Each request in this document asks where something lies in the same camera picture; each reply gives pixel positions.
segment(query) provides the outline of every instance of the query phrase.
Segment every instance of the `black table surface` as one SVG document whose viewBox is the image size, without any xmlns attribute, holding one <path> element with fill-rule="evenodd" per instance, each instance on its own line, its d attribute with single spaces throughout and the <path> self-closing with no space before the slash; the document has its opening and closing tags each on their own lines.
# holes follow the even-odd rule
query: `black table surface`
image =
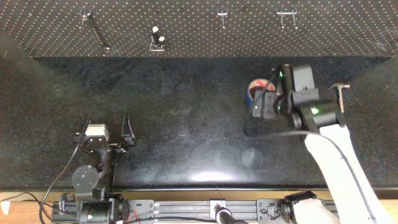
<svg viewBox="0 0 398 224">
<path fill-rule="evenodd" d="M 374 188 L 398 186 L 398 58 L 0 58 L 0 188 L 45 190 L 93 115 L 118 138 L 128 112 L 137 146 L 116 159 L 116 190 L 321 189 L 325 180 L 298 137 L 243 133 L 250 81 L 278 63 L 309 63 L 316 85 L 343 90 L 354 148 Z M 258 121 L 287 130 L 285 120 Z M 73 190 L 79 152 L 54 190 Z"/>
</svg>

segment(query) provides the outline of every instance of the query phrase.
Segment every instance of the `green light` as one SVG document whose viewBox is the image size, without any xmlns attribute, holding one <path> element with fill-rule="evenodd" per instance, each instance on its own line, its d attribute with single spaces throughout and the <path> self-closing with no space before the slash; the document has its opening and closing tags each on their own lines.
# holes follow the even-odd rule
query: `green light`
<svg viewBox="0 0 398 224">
<path fill-rule="evenodd" d="M 317 113 L 319 113 L 319 110 L 316 108 L 311 108 L 311 112 L 312 112 L 312 114 L 317 114 Z"/>
</svg>

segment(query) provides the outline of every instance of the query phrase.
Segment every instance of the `pegboard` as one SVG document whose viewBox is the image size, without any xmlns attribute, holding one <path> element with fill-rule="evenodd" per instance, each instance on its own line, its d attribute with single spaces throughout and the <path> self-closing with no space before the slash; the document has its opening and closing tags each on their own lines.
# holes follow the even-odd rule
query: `pegboard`
<svg viewBox="0 0 398 224">
<path fill-rule="evenodd" d="M 2 31 L 32 57 L 391 56 L 398 51 L 398 1 L 5 0 Z M 92 18 L 82 28 L 80 10 Z M 225 29 L 217 10 L 228 10 Z M 284 28 L 276 10 L 284 15 Z M 151 52 L 151 29 L 166 38 Z"/>
</svg>

